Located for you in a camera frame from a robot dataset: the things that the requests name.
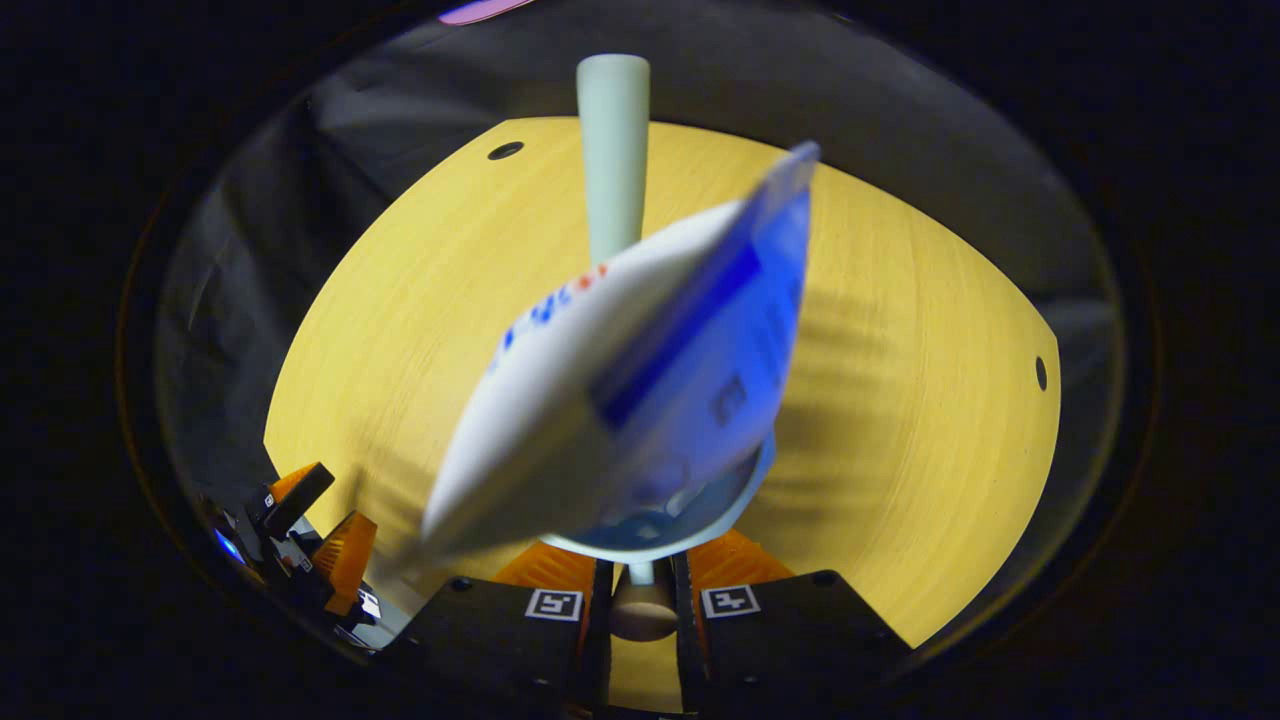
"dark background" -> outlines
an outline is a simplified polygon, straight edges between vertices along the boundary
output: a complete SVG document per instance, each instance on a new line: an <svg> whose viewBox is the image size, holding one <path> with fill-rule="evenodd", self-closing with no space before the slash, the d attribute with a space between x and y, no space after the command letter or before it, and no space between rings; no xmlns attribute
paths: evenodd
<svg viewBox="0 0 1280 720"><path fill-rule="evenodd" d="M1266 290L1276 211L1263 202L1277 187L1266 137L1276 6L850 13L1044 147L1112 232L1140 246L1157 309L1161 393L1120 521L1048 606L922 685L920 707L1261 712L1275 665L1267 529L1280 436ZM118 429L113 345L133 243L237 102L357 23L381 15L357 33L372 42L431 13L147 0L5 14L5 387L24 400L6 413L6 655L23 671L8 675L5 698L59 715L256 716L285 702L367 714L361 682L325 657L303 665L293 628L232 610L151 519Z"/></svg>

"light green cylinder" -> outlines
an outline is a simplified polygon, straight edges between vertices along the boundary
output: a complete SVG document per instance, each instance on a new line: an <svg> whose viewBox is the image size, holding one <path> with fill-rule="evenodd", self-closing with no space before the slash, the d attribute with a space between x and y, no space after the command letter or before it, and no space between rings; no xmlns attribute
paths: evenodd
<svg viewBox="0 0 1280 720"><path fill-rule="evenodd" d="M649 61L593 55L577 64L591 263L640 241L649 160Z"/></svg>

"wooden table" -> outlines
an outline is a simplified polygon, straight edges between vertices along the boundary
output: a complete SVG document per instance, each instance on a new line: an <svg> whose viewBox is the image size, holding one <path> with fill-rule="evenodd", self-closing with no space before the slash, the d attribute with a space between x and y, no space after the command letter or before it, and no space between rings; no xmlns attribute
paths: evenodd
<svg viewBox="0 0 1280 720"><path fill-rule="evenodd" d="M512 141L524 149L488 159ZM653 123L644 234L744 196L781 154ZM352 509L376 521L369 578L410 612L444 578L492 577L527 544L435 569L416 593L379 566L411 542L500 333L588 264L577 120L508 120L401 196L298 329L268 452L280 474L316 460L334 473L307 519L321 533ZM918 646L1025 529L1059 402L1057 342L1009 279L910 205L822 167L778 457L736 527L796 573L838 570ZM678 710L673 647L616 651L613 701Z"/></svg>

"blue light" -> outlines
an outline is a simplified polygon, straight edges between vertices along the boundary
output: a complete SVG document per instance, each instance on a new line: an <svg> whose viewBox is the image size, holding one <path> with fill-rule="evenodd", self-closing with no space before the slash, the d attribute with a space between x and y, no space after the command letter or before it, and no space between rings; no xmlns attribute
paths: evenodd
<svg viewBox="0 0 1280 720"><path fill-rule="evenodd" d="M244 562L244 556L239 553L239 548L236 547L236 543L233 543L232 541L227 539L227 536L221 534L218 530L214 530L214 534L218 536L218 542L223 543L223 547L227 548L227 552L232 557L234 557L236 560L239 560L241 565L248 565L248 562Z"/></svg>

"yellow wooden surface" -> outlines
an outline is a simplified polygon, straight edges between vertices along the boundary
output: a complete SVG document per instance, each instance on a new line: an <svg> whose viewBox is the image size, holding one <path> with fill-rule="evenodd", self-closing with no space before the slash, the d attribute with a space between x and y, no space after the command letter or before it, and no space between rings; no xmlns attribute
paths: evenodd
<svg viewBox="0 0 1280 720"><path fill-rule="evenodd" d="M516 155L486 158L517 140ZM580 154L576 119L541 118L502 123L440 163L347 254L280 372L265 434L276 470L320 460L334 473L308 520L324 533L352 509L374 519L370 579L410 611L421 597L380 575L379 555L416 530L500 333L588 265ZM781 154L654 123L644 234L741 197ZM737 529L796 573L838 570L916 646L1027 527L1057 436L1057 378L1052 332L980 254L822 167L778 457ZM416 588L493 575L524 547L430 570ZM614 684L653 705L635 664Z"/></svg>

